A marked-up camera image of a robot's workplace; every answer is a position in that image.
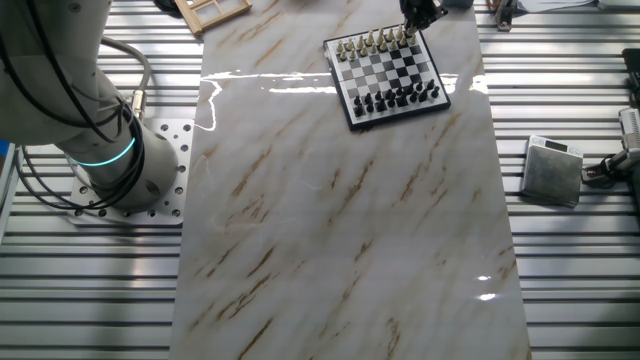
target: marble board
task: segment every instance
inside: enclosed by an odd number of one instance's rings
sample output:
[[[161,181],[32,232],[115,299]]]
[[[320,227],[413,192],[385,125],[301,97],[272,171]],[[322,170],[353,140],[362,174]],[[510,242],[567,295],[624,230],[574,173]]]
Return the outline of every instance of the marble board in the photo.
[[[267,0],[205,34],[171,359],[530,357],[473,11],[423,32],[449,110],[344,121],[322,41],[402,20]]]

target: white chess piece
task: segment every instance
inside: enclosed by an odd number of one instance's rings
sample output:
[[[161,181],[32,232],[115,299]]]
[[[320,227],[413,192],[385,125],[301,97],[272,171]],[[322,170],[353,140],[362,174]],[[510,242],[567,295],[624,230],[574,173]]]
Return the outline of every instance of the white chess piece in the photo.
[[[373,30],[369,31],[369,36],[367,36],[367,41],[365,42],[367,46],[373,45]]]
[[[378,38],[376,39],[376,44],[382,45],[383,42],[384,42],[384,30],[380,28],[380,30],[378,31]]]
[[[386,39],[387,39],[387,41],[391,41],[391,40],[394,39],[394,37],[393,37],[393,29],[389,29],[389,33],[387,34]]]
[[[358,43],[356,44],[356,48],[362,49],[363,47],[364,47],[364,39],[362,38],[362,35],[360,35],[360,37],[358,38]]]

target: wooden frame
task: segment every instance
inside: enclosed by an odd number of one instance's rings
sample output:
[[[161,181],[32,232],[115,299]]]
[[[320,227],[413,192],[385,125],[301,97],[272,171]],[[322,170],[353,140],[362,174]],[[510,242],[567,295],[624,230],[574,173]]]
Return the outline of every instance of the wooden frame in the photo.
[[[180,12],[182,13],[182,16],[187,22],[187,25],[189,25],[191,32],[195,35],[200,35],[204,30],[214,27],[234,16],[249,11],[252,6],[251,0],[240,0],[240,2],[242,3],[240,7],[229,12],[225,12],[224,10],[222,10],[222,7],[219,4],[220,1],[235,0],[193,0],[193,3],[191,5],[187,3],[187,0],[175,0],[178,8],[180,9]],[[218,11],[220,11],[220,15],[203,23],[198,17],[197,11],[210,5],[215,5],[218,8]]]

